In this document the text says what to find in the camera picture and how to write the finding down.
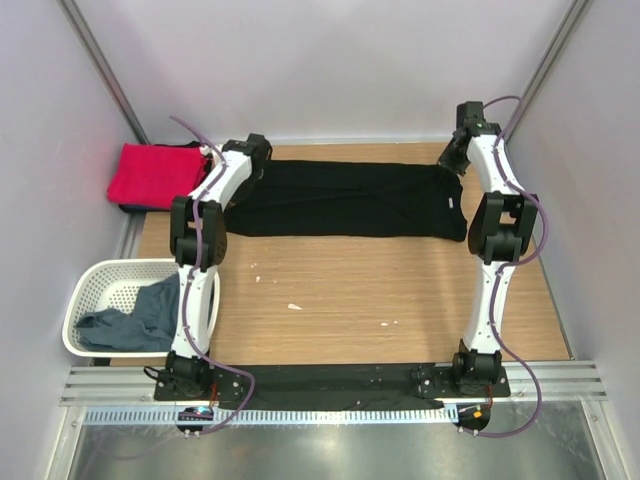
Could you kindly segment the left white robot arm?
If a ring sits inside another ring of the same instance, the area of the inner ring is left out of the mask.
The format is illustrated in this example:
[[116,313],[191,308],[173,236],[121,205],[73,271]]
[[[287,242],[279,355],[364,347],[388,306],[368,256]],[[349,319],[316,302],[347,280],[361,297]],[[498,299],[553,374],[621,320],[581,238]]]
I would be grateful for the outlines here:
[[179,306],[174,340],[159,374],[157,400],[198,400],[213,387],[207,359],[220,303],[218,267],[227,251],[225,209],[247,197],[272,156],[260,134],[202,148],[210,172],[170,209],[170,251],[178,266]]

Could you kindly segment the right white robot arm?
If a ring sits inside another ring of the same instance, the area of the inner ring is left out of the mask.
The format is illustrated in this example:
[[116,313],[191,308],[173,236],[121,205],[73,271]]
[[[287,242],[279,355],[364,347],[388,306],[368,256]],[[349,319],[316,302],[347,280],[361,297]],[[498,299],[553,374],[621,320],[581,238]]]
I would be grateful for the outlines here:
[[458,176],[473,167],[483,189],[467,233],[468,250],[478,265],[472,313],[449,369],[451,387],[465,396],[487,394],[506,383],[501,338],[506,299],[539,211],[538,198],[516,179],[503,129],[485,118],[485,107],[481,101],[456,107],[456,128],[437,162]]

